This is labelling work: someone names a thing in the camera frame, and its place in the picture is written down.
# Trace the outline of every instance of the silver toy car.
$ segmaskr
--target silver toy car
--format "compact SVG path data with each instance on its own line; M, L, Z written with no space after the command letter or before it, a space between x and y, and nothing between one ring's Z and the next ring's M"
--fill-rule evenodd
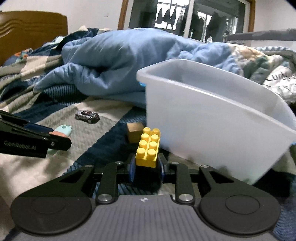
M80 110L75 114L75 119L86 121L89 124L97 123L100 120L100 116L97 112L89 110Z

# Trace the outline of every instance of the patterned quilt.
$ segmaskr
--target patterned quilt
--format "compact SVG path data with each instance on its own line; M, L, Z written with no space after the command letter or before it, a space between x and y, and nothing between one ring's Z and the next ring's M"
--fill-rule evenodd
M286 47L246 47L229 44L243 76L282 97L296 102L296 52Z
M0 240L5 238L14 227L9 215L9 206L12 200L22 192L83 165L92 164L103 167L109 162L126 160L130 154L131 150L126 141L126 123L142 121L145 124L144 109L133 107L127 102L89 97L78 91L75 85L66 83L45 88L38 93L33 92L36 83L51 70L63 65L61 53L65 44L77 39L92 38L106 31L109 29L81 28L66 37L59 37L52 43L46 43L39 49L28 49L18 53L0 67L0 108L2 110L16 113L30 122L53 129L62 124L71 125L73 129L72 147L68 151L58 151L55 155L46 158L0 154ZM268 52L264 53L240 45L229 46L241 69L240 75L260 84L263 84L271 72L284 63L283 53L269 55ZM101 120L96 124L76 120L74 115L81 109L98 112ZM291 188L288 192L289 198L281 203L282 215L274 235L283 241L294 241L296 238L296 179L293 175L295 164L291 155L286 153L274 169L280 172L284 170L284 177L279 178L288 180L285 185ZM158 194L173 194L172 188L163 188ZM127 185L120 185L119 193L151 194ZM15 233L13 229L6 240L10 240Z

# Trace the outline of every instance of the yellow lego brick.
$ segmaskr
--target yellow lego brick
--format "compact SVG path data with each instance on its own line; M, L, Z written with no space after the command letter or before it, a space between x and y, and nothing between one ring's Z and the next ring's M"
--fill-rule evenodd
M143 129L141 141L136 153L136 165L143 167L156 167L157 154L160 142L160 131L157 128L150 130Z

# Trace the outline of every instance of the blue comforter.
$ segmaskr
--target blue comforter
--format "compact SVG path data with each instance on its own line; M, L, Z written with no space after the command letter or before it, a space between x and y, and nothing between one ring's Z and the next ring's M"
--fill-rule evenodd
M144 87L136 72L172 58L183 58L239 74L226 43L201 44L153 28L111 31L68 42L62 49L64 65L47 74L34 88L74 84L87 95L145 105Z

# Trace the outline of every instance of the white plastic bin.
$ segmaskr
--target white plastic bin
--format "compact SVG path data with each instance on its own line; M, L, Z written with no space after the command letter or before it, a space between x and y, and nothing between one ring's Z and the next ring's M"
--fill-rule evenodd
M236 74L183 59L143 68L147 126L161 147L249 184L296 140L296 118L285 101Z

